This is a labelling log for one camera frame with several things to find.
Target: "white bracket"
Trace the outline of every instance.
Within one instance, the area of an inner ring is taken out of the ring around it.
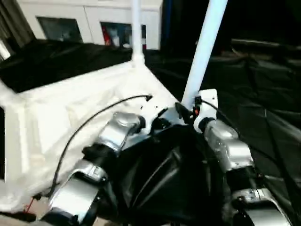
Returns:
[[[201,90],[198,93],[198,96],[201,96],[201,98],[211,104],[213,104],[215,107],[218,107],[218,100],[217,100],[217,91],[216,89],[206,89],[206,90]],[[204,119],[204,118],[215,118],[216,119],[216,110],[209,106],[206,103],[202,103],[200,106],[200,111],[198,117],[195,119],[193,123],[193,128],[196,130],[198,133],[202,133],[202,131],[198,128],[199,123]]]

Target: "floor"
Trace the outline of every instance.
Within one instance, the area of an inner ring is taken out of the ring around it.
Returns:
[[[32,206],[30,207],[29,212],[35,213],[37,217],[42,217],[43,214],[47,211],[47,199],[41,199],[40,201],[34,201]],[[0,226],[27,226],[29,224],[24,223],[22,221],[8,218],[0,215]],[[111,222],[98,218],[94,226],[117,226]]]

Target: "white cabinet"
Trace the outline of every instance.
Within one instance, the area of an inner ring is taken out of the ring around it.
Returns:
[[[81,6],[20,3],[20,7],[37,39],[93,42]]]
[[[142,39],[160,49],[163,0],[141,0]],[[131,47],[131,0],[18,0],[36,38]]]

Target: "glass window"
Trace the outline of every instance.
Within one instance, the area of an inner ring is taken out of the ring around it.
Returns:
[[[75,19],[37,17],[47,39],[83,42]]]
[[[132,47],[132,26],[130,24],[100,22],[106,46]],[[142,25],[142,44],[146,49],[146,26]]]

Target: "red object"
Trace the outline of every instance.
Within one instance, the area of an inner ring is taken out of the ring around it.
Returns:
[[[104,44],[106,46],[110,46],[111,45],[111,40],[110,40],[109,33],[108,33],[108,31],[107,31],[107,29],[105,27],[102,27],[102,30],[103,30]]]
[[[31,200],[31,202],[29,203],[29,205],[27,206],[26,210],[25,210],[25,213],[28,213],[29,212],[29,209],[30,207],[32,206],[32,203],[33,203],[33,198]]]
[[[195,113],[196,115],[198,115],[198,114],[199,114],[199,110],[198,110],[198,109],[194,109],[194,113]]]

